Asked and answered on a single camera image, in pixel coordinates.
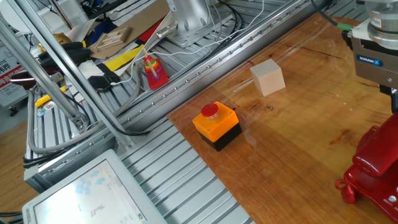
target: monitor frame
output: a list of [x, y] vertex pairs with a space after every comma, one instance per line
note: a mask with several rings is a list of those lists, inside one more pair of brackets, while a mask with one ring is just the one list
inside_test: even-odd
[[119, 177], [120, 181], [126, 188], [133, 201], [136, 203], [142, 214], [145, 216], [147, 220], [146, 224], [167, 224], [163, 216], [155, 208], [155, 205], [151, 202], [151, 200], [145, 194], [135, 178], [127, 170], [127, 167], [123, 164], [123, 162], [112, 149], [109, 149], [106, 152], [102, 153], [97, 158], [93, 159], [83, 167], [76, 170], [74, 173], [70, 174], [68, 177], [55, 184], [53, 187], [49, 188], [36, 198], [32, 199], [30, 202], [26, 203], [22, 207], [24, 223], [40, 224], [37, 223], [34, 207], [43, 202], [45, 199], [49, 198], [54, 193], [58, 192], [60, 189], [64, 188], [66, 185], [72, 183], [74, 180], [76, 180], [92, 168], [102, 163], [104, 160], [107, 160], [107, 162], [109, 163], [117, 177]]

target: wooden table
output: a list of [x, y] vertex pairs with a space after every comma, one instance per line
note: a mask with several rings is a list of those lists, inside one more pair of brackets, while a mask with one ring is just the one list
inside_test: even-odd
[[[262, 97], [249, 68], [269, 58], [286, 88]], [[391, 115], [389, 97], [353, 64], [341, 31], [316, 15], [168, 117], [257, 224], [392, 223], [365, 199], [345, 204], [334, 186], [361, 136]], [[243, 128], [221, 152], [192, 123], [214, 101], [235, 109]]]

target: orange button housing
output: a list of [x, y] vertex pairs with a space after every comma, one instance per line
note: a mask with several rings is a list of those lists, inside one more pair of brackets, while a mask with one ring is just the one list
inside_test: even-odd
[[217, 141], [239, 123], [235, 111], [220, 102], [216, 101], [215, 104], [218, 106], [218, 116], [216, 119], [208, 119], [199, 114], [192, 120], [196, 129], [211, 142]]

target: wooden cube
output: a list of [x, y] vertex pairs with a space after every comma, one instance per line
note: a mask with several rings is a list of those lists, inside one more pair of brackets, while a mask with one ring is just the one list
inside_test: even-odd
[[285, 88], [282, 70], [273, 59], [266, 60], [250, 68], [254, 84], [263, 96]]

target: bolt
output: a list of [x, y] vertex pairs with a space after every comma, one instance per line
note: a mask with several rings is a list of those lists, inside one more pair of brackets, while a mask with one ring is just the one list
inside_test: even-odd
[[78, 122], [77, 122], [77, 125], [78, 125], [77, 128], [78, 128], [79, 130], [83, 129], [83, 122], [78, 121]]

